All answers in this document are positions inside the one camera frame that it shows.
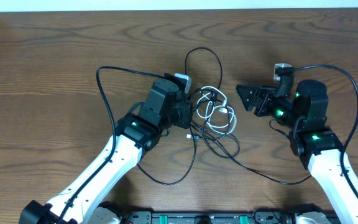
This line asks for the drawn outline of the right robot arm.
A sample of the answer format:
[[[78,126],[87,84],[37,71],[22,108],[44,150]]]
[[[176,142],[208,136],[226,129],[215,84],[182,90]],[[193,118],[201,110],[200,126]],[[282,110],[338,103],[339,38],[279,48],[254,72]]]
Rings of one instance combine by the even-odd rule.
[[[326,125],[327,88],[317,80],[299,82],[295,97],[265,85],[238,85],[244,108],[258,117],[271,116],[291,130],[290,147],[328,197],[341,223],[358,223],[358,178],[344,146]]]

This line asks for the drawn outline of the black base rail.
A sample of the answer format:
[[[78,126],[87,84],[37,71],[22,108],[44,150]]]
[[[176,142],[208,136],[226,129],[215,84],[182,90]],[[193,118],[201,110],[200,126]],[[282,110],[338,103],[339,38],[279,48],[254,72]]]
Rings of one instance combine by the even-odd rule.
[[[103,202],[92,214],[94,224],[296,224],[340,223],[334,212],[324,212],[307,204],[280,211],[259,207],[248,212],[155,212],[134,210],[125,212],[112,203]]]

